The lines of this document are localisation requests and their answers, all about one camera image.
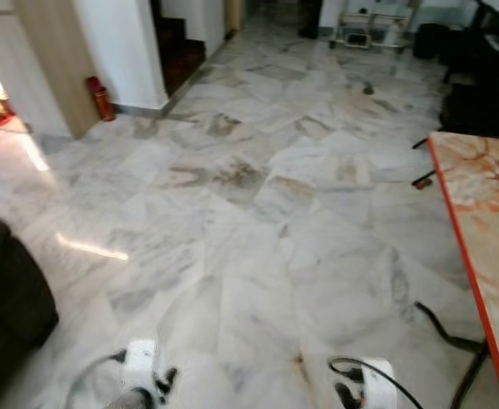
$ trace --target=red fire extinguisher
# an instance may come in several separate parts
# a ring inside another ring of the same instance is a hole
[[[87,87],[93,98],[95,98],[96,108],[98,109],[102,121],[109,122],[114,120],[115,112],[113,111],[107,88],[102,85],[97,77],[87,78]]]

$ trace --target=dark sofa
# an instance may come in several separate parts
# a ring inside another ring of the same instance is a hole
[[[58,320],[39,266],[0,221],[0,385],[22,355],[43,345]]]

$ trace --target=table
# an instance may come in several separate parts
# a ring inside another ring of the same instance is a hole
[[[488,352],[499,377],[499,139],[434,132],[428,144],[486,336],[451,337],[419,305],[446,341],[476,353],[452,403],[459,407]]]

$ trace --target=dark stair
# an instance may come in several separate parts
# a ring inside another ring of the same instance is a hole
[[[206,60],[204,41],[186,38],[185,20],[161,15],[160,2],[151,0],[166,92],[172,96]]]

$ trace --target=marble floor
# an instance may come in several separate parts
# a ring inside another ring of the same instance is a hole
[[[61,317],[0,409],[63,407],[87,362],[137,337],[180,368],[173,409],[340,408],[337,354],[383,357],[424,407],[448,406],[472,357],[412,303],[483,332],[439,188],[409,184],[431,166],[410,144],[438,127],[442,67],[331,51],[280,17],[257,15],[167,118],[81,141],[0,131],[0,217]],[[74,407],[118,391],[105,365]],[[490,362],[466,407],[499,407]]]

